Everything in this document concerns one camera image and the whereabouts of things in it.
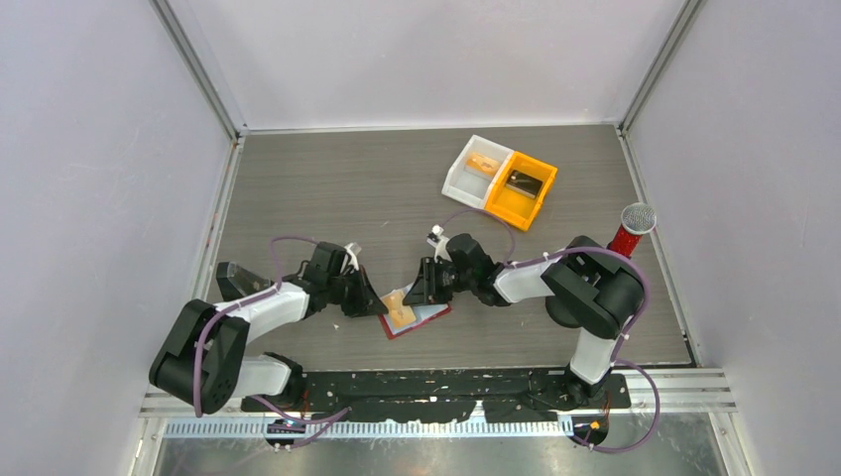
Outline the red card holder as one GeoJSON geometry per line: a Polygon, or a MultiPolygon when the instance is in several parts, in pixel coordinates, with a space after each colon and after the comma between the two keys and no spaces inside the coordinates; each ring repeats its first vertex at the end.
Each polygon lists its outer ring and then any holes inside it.
{"type": "MultiPolygon", "coordinates": [[[[411,285],[407,285],[396,290],[402,290],[404,292],[407,292],[410,286],[411,285]]],[[[411,308],[413,309],[417,317],[416,323],[409,327],[400,329],[397,332],[393,332],[392,328],[388,324],[386,313],[379,315],[380,323],[388,339],[395,339],[397,337],[400,337],[408,332],[411,332],[417,328],[424,326],[428,322],[431,322],[451,312],[451,306],[449,304],[412,305],[411,308]]]]}

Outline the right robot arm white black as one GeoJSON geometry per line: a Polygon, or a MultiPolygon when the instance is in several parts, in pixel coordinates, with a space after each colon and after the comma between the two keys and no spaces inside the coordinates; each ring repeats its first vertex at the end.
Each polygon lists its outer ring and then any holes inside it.
{"type": "Polygon", "coordinates": [[[541,298],[553,322],[579,332],[559,381],[560,397],[586,408],[605,395],[620,342],[650,295],[643,273],[626,256],[587,236],[525,262],[495,261],[467,233],[434,244],[404,305],[448,304],[465,292],[496,307],[541,298]]]}

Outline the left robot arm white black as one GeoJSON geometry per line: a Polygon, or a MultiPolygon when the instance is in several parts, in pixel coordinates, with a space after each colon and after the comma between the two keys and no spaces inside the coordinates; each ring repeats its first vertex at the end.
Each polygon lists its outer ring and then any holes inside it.
{"type": "Polygon", "coordinates": [[[351,318],[387,311],[353,244],[317,242],[311,257],[294,273],[237,297],[245,273],[221,267],[219,285],[227,299],[187,302],[151,364],[151,386],[192,406],[197,417],[219,412],[234,398],[282,411],[295,409],[306,393],[301,364],[274,352],[249,357],[248,345],[330,305],[351,318]]]}

